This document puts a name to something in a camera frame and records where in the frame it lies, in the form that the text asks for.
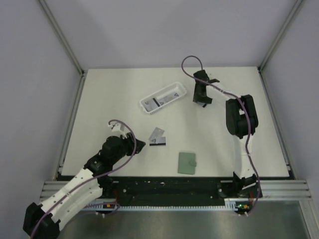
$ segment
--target gray floor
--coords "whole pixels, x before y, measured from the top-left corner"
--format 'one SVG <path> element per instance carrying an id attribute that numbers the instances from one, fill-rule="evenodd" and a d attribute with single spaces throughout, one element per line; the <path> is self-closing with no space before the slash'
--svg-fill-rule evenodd
<path id="1" fill-rule="evenodd" d="M 232 212 L 118 212 L 78 215 L 59 239 L 308 239 L 299 204 L 260 202 L 247 217 Z"/>

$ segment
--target plastic tray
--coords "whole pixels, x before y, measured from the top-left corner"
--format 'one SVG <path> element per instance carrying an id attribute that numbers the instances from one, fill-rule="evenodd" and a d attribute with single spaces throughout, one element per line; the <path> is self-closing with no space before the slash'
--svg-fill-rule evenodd
<path id="1" fill-rule="evenodd" d="M 145 113 L 151 115 L 184 97 L 186 93 L 185 87 L 180 82 L 175 82 L 141 99 L 140 105 Z"/>

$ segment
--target white table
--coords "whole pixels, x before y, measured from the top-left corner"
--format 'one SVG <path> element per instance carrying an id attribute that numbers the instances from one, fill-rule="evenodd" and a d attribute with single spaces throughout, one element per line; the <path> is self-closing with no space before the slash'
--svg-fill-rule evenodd
<path id="1" fill-rule="evenodd" d="M 259 126 L 253 140 L 252 158 L 262 177 L 287 177 L 266 96 L 256 67 L 205 68 L 237 95 L 251 94 Z M 187 68 L 193 74 L 198 68 Z M 187 96 L 149 116 L 139 100 L 169 85 L 181 82 Z M 62 175 L 75 175 L 96 154 L 110 135 L 111 119 L 127 123 L 139 140 L 147 142 L 142 152 L 113 176 L 190 176 L 177 173 L 178 153 L 196 153 L 197 177 L 231 177 L 233 139 L 226 128 L 225 107 L 213 100 L 202 108 L 192 102 L 195 81 L 180 68 L 92 69 L 88 71 Z M 165 130 L 166 146 L 149 146 L 155 127 Z M 122 158 L 114 168 L 123 164 Z"/>

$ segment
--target white basket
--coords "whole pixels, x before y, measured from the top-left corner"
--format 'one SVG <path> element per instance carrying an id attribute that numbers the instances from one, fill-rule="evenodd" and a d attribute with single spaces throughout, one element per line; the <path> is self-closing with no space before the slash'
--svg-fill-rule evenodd
<path id="1" fill-rule="evenodd" d="M 140 105 L 145 113 L 151 115 L 184 97 L 186 93 L 185 87 L 180 82 L 175 82 L 141 99 Z"/>

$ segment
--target wall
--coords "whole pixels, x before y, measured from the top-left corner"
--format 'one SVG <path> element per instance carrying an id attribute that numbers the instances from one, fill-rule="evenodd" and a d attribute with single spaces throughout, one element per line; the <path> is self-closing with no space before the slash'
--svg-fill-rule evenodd
<path id="1" fill-rule="evenodd" d="M 47 2 L 88 69 L 179 67 L 190 54 L 206 66 L 258 66 L 295 0 Z"/>
<path id="2" fill-rule="evenodd" d="M 319 209 L 319 1 L 308 0 L 265 69 L 297 175 Z"/>
<path id="3" fill-rule="evenodd" d="M 0 3 L 0 238 L 27 238 L 79 76 L 35 0 Z"/>

